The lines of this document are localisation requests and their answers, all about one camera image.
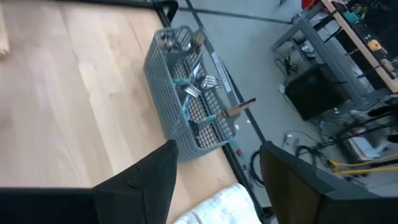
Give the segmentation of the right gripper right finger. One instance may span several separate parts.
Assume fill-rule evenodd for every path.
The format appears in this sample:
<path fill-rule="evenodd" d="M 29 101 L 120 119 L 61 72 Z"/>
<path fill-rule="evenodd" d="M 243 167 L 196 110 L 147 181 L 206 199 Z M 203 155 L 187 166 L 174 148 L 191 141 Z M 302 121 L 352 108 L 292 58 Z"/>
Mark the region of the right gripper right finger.
<path fill-rule="evenodd" d="M 267 141 L 261 175 L 279 224 L 379 224 L 381 198 Z"/>

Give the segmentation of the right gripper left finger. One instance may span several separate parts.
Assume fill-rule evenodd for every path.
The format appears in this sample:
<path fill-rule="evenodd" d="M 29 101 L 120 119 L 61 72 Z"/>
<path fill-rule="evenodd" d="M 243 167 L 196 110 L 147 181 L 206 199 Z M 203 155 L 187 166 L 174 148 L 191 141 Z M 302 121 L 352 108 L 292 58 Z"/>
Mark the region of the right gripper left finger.
<path fill-rule="evenodd" d="M 165 224 L 177 178 L 174 140 L 93 187 L 100 224 Z"/>

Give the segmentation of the grey plastic silverware basket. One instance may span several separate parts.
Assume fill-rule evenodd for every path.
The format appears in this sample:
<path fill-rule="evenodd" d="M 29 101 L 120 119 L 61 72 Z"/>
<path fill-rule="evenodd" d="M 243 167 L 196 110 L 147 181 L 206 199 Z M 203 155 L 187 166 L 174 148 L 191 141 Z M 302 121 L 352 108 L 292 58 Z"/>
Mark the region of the grey plastic silverware basket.
<path fill-rule="evenodd" d="M 160 50 L 157 36 L 164 31 L 174 32 L 179 45 L 177 50 L 170 52 Z M 234 122 L 240 115 L 233 117 L 225 115 L 226 109 L 241 104 L 231 103 L 226 106 L 220 98 L 221 91 L 226 94 L 233 92 L 227 78 L 220 75 L 216 77 L 221 81 L 219 88 L 201 87 L 203 78 L 209 74 L 203 63 L 206 38 L 200 51 L 193 48 L 192 39 L 197 32 L 203 31 L 198 29 L 194 32 L 187 26 L 158 30 L 154 34 L 144 62 L 144 72 L 164 134 L 167 139 L 176 142 L 180 162 L 196 159 L 227 144 L 236 135 Z M 201 95 L 194 98 L 177 89 L 172 78 L 191 79 L 201 91 Z M 213 122 L 199 124 L 199 136 L 194 136 L 182 112 L 182 103 L 186 96 L 190 97 L 188 106 L 190 120 L 197 123 L 207 116 L 217 115 L 217 119 Z"/>

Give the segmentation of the grey power strip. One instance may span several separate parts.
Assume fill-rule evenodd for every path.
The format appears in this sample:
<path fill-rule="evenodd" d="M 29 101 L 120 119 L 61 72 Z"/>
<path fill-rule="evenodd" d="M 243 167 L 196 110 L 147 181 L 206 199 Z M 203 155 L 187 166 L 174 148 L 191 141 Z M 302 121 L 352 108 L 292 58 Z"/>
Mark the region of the grey power strip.
<path fill-rule="evenodd" d="M 234 139 L 231 139 L 229 141 L 229 144 L 231 145 L 231 148 L 234 151 L 234 155 L 237 157 L 241 169 L 247 170 L 247 163 L 244 156 L 244 152 L 241 150 L 239 144 Z"/>

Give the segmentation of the white folded towel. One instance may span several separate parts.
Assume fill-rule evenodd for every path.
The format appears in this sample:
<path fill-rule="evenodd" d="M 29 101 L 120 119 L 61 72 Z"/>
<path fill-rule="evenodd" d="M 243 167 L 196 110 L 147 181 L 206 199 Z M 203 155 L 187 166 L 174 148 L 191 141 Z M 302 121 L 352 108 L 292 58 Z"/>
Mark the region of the white folded towel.
<path fill-rule="evenodd" d="M 241 184 L 233 184 L 202 201 L 173 224 L 262 224 Z"/>

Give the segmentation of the black equipment box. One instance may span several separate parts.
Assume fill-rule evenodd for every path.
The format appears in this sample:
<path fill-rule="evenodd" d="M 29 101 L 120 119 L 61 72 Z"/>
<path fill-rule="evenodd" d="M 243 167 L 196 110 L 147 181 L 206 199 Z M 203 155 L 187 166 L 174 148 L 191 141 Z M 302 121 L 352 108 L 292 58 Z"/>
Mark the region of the black equipment box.
<path fill-rule="evenodd" d="M 285 94 L 303 120 L 320 116 L 350 99 L 345 81 L 339 81 L 325 63 L 316 64 L 289 81 Z"/>

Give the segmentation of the grey workbench with equipment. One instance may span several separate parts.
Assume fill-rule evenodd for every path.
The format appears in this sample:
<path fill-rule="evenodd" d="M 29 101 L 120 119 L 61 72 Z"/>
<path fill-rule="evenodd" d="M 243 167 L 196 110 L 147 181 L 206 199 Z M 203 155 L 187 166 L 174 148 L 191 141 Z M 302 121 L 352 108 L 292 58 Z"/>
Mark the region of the grey workbench with equipment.
<path fill-rule="evenodd" d="M 335 76 L 339 78 L 339 81 L 347 82 L 345 90 L 348 92 L 351 101 L 356 106 L 368 104 L 371 100 L 370 93 L 354 72 L 353 64 L 337 47 L 324 43 L 324 40 L 322 40 L 321 36 L 310 23 L 312 17 L 313 15 L 310 16 L 309 14 L 299 14 L 293 20 L 293 26 L 272 45 L 271 50 L 275 52 L 285 42 L 292 40 L 292 37 L 300 31 L 310 42 L 317 55 L 330 67 Z"/>

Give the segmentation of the wooden workbench top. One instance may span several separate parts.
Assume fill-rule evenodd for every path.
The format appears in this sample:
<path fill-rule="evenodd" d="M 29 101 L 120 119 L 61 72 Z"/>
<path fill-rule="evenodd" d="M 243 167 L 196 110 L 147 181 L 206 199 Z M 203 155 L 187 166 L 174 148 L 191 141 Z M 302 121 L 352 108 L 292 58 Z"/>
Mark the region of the wooden workbench top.
<path fill-rule="evenodd" d="M 392 79 L 383 65 L 374 57 L 368 46 L 362 41 L 360 36 L 355 33 L 354 29 L 351 28 L 345 17 L 336 9 L 333 5 L 334 0 L 320 0 L 323 5 L 329 10 L 331 15 L 335 18 L 335 21 L 343 28 L 346 34 L 350 37 L 353 43 L 357 46 L 358 50 L 362 53 L 365 59 L 373 67 L 372 70 L 377 72 L 378 76 L 383 80 L 388 89 L 391 92 L 398 92 L 398 79 Z"/>

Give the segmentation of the wooden handled utensil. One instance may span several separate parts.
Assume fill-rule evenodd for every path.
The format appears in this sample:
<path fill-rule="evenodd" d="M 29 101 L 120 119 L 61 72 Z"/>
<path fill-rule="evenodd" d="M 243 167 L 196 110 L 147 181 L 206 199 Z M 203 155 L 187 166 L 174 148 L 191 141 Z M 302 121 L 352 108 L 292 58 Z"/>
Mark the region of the wooden handled utensil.
<path fill-rule="evenodd" d="M 252 104 L 256 102 L 256 98 L 252 98 L 250 100 L 247 100 L 239 105 L 232 106 L 228 109 L 225 110 L 225 115 L 227 117 L 233 117 L 236 116 L 237 114 L 240 114 L 240 112 L 244 111 L 245 109 L 249 108 Z"/>

